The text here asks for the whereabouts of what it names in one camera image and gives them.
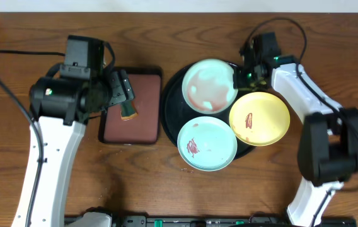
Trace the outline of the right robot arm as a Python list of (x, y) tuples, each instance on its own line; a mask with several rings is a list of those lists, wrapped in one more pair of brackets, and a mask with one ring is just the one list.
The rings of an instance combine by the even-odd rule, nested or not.
[(344, 108), (321, 91), (300, 58), (282, 55), (273, 32), (249, 35), (240, 56), (234, 87), (251, 95), (274, 89), (303, 124), (297, 152), (302, 179), (287, 218), (294, 226), (318, 226), (332, 197), (358, 172), (358, 109)]

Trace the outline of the yellow plate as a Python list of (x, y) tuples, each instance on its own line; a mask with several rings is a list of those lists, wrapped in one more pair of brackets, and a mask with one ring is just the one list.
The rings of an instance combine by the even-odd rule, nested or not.
[(290, 113), (277, 96), (253, 92), (234, 102), (229, 113), (229, 125), (240, 141), (252, 146), (267, 146), (286, 134)]

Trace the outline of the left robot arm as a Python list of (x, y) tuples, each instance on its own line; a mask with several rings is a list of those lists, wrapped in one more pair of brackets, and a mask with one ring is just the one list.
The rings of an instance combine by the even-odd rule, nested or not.
[(74, 159), (90, 114), (132, 100), (124, 70), (91, 78), (45, 76), (30, 90), (30, 151), (13, 226), (63, 226)]

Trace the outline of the green and orange sponge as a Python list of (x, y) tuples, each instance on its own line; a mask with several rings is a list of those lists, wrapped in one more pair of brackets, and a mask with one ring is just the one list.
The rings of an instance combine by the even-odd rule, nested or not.
[(122, 120), (130, 120), (137, 116), (138, 113), (133, 101), (126, 101), (120, 104), (120, 117)]

